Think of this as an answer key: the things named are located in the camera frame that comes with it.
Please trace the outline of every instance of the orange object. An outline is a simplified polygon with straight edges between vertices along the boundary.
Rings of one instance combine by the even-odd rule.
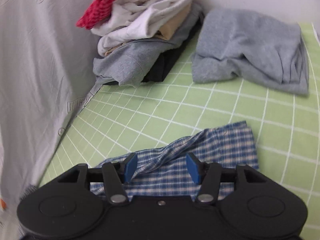
[[[0,199],[0,204],[3,210],[7,208],[7,204],[3,201],[3,199]]]

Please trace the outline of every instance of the blue and white checkered shirt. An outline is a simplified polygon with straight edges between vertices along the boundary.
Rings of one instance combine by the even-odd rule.
[[[245,121],[205,129],[196,135],[180,138],[166,147],[136,153],[137,170],[131,182],[124,185],[129,199],[134,195],[190,195],[194,200],[200,186],[192,181],[188,173],[186,153],[193,153],[202,162],[220,163],[224,168],[235,168],[237,164],[245,163],[258,169],[254,137]],[[107,159],[103,163],[123,161],[127,156]],[[103,196],[103,184],[92,184],[91,191]],[[232,183],[221,183],[219,199],[232,191]]]

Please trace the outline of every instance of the blue gripper pad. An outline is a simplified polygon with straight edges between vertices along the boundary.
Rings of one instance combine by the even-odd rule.
[[[187,160],[187,169],[188,169],[188,172],[189,172],[193,182],[196,183],[197,185],[200,185],[201,179],[200,179],[199,172],[198,172],[198,165],[191,158],[191,156],[189,154],[186,155],[186,160]]]
[[[134,155],[124,168],[124,182],[130,182],[138,166],[138,155]]]

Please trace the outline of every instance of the folded white garment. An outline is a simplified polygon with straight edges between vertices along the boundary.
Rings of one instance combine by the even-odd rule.
[[[98,43],[98,53],[101,56],[104,57],[109,49],[126,41],[153,37],[162,25],[192,2],[192,0],[147,0],[148,6],[143,5],[147,8],[139,11],[139,6],[143,1],[120,0],[123,5],[119,5],[119,0],[117,0],[113,4],[113,10],[116,9],[116,12],[112,11],[110,20],[92,29],[92,33],[97,35],[106,33]],[[132,21],[132,18],[126,18],[125,14],[120,16],[119,14],[124,13],[124,10],[130,11],[133,18],[135,13],[138,14],[137,18]]]

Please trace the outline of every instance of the silver screw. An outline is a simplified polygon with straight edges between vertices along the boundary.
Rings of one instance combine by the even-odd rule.
[[[159,206],[164,206],[164,205],[165,205],[165,202],[164,202],[163,200],[160,200],[160,201],[158,201],[158,205],[159,205]]]
[[[209,194],[201,194],[198,196],[198,200],[202,203],[208,203],[214,200],[214,197]]]
[[[111,201],[113,203],[122,203],[122,202],[127,200],[127,198],[124,195],[121,195],[121,194],[113,195],[113,196],[111,196],[110,199],[111,199]]]

